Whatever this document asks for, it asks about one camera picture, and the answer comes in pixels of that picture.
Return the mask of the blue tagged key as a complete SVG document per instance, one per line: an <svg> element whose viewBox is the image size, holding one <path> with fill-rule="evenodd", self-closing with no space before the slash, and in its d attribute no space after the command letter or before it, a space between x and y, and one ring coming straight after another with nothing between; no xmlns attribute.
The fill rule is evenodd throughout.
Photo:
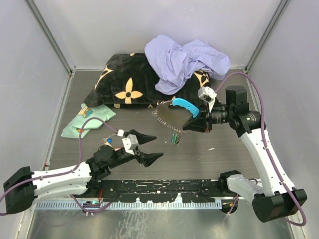
<svg viewBox="0 0 319 239"><path fill-rule="evenodd" d="M113 146L112 146L112 138L110 136L106 137L106 138L103 138L102 142L103 142L104 145L107 145L107 146L113 148Z"/></svg>

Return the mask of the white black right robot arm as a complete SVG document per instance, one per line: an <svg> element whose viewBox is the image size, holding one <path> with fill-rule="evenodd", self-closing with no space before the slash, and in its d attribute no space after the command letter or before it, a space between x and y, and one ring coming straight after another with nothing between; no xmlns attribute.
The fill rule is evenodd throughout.
<svg viewBox="0 0 319 239"><path fill-rule="evenodd" d="M247 91L243 86L230 86L225 90L226 103L218 103L217 94L210 87L201 87L200 107L175 99L173 105L192 113L183 125L184 130L210 132L213 124L228 123L248 149L261 179L257 185L239 171L220 174L218 189L224 196L236 193L252 204L257 218L265 223L294 215L307 200L304 189L296 189L288 178L272 148L262 116L249 109Z"/></svg>

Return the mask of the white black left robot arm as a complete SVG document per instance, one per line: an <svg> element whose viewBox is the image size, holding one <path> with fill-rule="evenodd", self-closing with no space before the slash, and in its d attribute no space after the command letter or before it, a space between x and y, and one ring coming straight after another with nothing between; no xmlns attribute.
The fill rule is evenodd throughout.
<svg viewBox="0 0 319 239"><path fill-rule="evenodd" d="M55 197L95 197L100 191L98 181L109 176L112 168L134 159L149 167L163 156L162 152L147 154L139 150L139 145L156 140L155 136L135 130L120 130L117 135L121 138L121 147L114 148L107 138L90 159L80 160L74 166L48 171L31 171L29 166L18 169L3 184L4 194L0 199L5 202L4 215L18 214Z"/></svg>

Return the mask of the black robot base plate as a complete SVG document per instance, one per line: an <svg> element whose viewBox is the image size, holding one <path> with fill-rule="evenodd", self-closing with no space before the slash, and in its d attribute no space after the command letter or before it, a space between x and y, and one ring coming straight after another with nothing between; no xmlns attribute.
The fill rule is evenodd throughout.
<svg viewBox="0 0 319 239"><path fill-rule="evenodd" d="M103 202L142 203L174 202L178 195L183 203L214 202L217 197L235 197L236 193L225 191L221 184L211 179L178 180L101 180L89 183L87 190L75 198L102 198Z"/></svg>

